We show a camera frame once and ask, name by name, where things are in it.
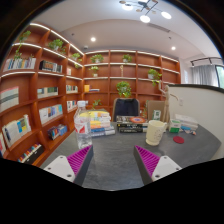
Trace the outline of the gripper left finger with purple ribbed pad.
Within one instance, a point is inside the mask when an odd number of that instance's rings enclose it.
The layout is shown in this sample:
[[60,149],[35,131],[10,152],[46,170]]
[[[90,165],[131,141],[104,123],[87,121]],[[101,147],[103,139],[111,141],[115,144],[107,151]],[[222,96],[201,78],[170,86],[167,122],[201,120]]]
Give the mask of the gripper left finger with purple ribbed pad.
[[59,155],[44,170],[81,186],[92,157],[93,146],[90,145],[69,156]]

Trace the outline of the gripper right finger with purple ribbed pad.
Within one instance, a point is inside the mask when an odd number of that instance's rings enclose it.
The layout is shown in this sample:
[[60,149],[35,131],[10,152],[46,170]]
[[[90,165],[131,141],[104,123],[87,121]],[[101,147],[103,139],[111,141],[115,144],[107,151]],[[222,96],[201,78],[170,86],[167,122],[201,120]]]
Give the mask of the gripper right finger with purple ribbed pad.
[[135,145],[133,154],[145,185],[181,170],[170,157],[159,157],[143,147]]

